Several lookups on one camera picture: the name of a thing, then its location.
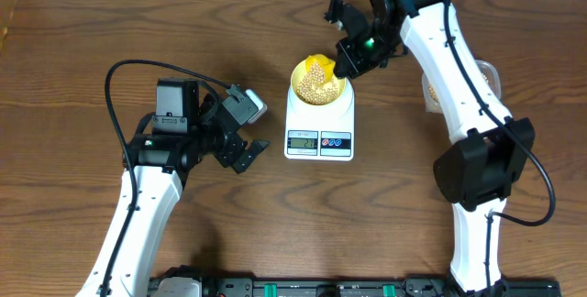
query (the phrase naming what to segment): white arm segment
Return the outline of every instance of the white arm segment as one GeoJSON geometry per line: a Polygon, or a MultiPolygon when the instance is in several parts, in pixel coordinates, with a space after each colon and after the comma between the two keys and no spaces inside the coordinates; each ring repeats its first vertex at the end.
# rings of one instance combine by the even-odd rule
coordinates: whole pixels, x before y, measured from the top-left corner
{"type": "MultiPolygon", "coordinates": [[[[418,13],[419,15],[414,18],[405,18],[400,36],[422,66],[438,96],[447,120],[450,142],[455,143],[466,138],[467,131],[472,128],[477,128],[479,133],[496,128],[495,123],[487,115],[480,115],[480,106],[462,77],[450,48],[445,46],[447,36],[444,31],[444,4],[420,8],[418,13]]],[[[504,118],[511,114],[484,80],[460,32],[457,12],[453,5],[449,10],[449,23],[450,32],[455,37],[457,52],[469,77],[483,101],[503,123],[504,118]]]]}
{"type": "MultiPolygon", "coordinates": [[[[110,296],[146,296],[149,277],[161,242],[167,219],[182,195],[182,183],[174,171],[164,173],[161,167],[135,167],[138,184],[138,210],[132,216],[112,270],[110,296]]],[[[132,197],[130,175],[122,175],[118,206],[106,234],[94,268],[77,296],[96,297],[120,228],[127,216],[132,197]]]]}
{"type": "MultiPolygon", "coordinates": [[[[400,35],[404,44],[414,53],[430,84],[434,88],[447,121],[450,142],[453,144],[467,137],[467,131],[477,128],[479,133],[496,128],[486,115],[480,114],[480,106],[469,85],[465,82],[459,66],[450,51],[444,30],[444,4],[438,3],[418,11],[419,15],[407,17],[400,35]]],[[[504,123],[511,116],[507,108],[493,94],[484,80],[467,43],[462,36],[453,5],[449,8],[451,34],[459,57],[483,101],[493,114],[504,123]]],[[[453,204],[455,224],[455,251],[450,271],[465,291],[480,291],[487,287],[485,275],[485,246],[487,218],[490,211],[501,212],[505,200],[492,200],[480,204],[474,212],[468,212],[460,204],[453,204]]],[[[490,247],[490,279],[492,285],[501,279],[497,264],[497,245],[500,217],[495,217],[492,226],[490,247]]]]}
{"type": "MultiPolygon", "coordinates": [[[[485,274],[487,215],[491,211],[502,212],[504,208],[505,200],[499,199],[480,204],[473,212],[468,212],[458,203],[452,205],[455,221],[455,253],[450,262],[450,272],[465,292],[478,292],[487,288],[485,274]]],[[[497,215],[493,217],[489,248],[489,278],[492,285],[502,278],[502,272],[497,265],[500,221],[501,217],[497,215]]]]}

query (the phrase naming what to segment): yellow scoop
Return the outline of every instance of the yellow scoop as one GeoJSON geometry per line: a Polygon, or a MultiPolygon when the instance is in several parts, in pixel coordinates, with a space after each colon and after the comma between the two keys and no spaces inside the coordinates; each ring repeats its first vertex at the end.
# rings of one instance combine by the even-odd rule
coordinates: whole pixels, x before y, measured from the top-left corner
{"type": "Polygon", "coordinates": [[[314,63],[318,63],[320,67],[324,70],[325,73],[325,80],[324,83],[328,83],[332,80],[332,76],[334,75],[334,65],[335,62],[322,54],[310,55],[305,60],[305,70],[309,72],[314,63]]]}

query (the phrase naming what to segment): yellow bowl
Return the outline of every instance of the yellow bowl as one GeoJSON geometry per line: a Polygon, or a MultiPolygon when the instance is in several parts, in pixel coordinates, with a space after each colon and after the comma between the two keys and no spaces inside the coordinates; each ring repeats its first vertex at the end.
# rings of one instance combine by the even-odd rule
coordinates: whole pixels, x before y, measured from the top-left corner
{"type": "Polygon", "coordinates": [[[295,67],[295,69],[293,69],[291,84],[292,84],[292,88],[293,88],[293,92],[295,93],[295,96],[297,96],[297,98],[300,99],[300,101],[302,101],[308,105],[321,106],[321,105],[332,104],[340,97],[340,95],[345,91],[345,86],[347,86],[347,79],[346,78],[339,79],[337,76],[333,75],[332,78],[338,83],[337,97],[327,104],[309,104],[297,95],[297,88],[300,84],[300,81],[302,81],[302,78],[304,78],[304,76],[306,74],[307,74],[307,71],[305,69],[305,60],[303,60],[295,67]]]}

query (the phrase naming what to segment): white digital scale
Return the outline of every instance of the white digital scale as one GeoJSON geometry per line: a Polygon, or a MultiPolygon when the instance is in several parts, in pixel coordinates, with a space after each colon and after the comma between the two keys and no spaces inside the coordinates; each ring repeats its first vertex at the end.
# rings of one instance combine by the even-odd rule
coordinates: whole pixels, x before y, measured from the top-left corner
{"type": "Polygon", "coordinates": [[[294,91],[305,75],[305,62],[295,67],[287,94],[283,153],[291,160],[352,160],[355,154],[355,94],[348,79],[337,100],[312,105],[294,91]]]}

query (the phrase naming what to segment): green connector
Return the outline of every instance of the green connector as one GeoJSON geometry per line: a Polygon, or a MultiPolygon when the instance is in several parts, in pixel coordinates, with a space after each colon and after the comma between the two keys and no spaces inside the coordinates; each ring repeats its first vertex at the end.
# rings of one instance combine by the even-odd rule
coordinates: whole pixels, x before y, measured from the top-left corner
{"type": "Polygon", "coordinates": [[[276,284],[265,284],[265,297],[277,297],[276,284]]]}
{"type": "Polygon", "coordinates": [[[384,285],[383,286],[383,297],[395,297],[395,286],[393,285],[384,285]]]}

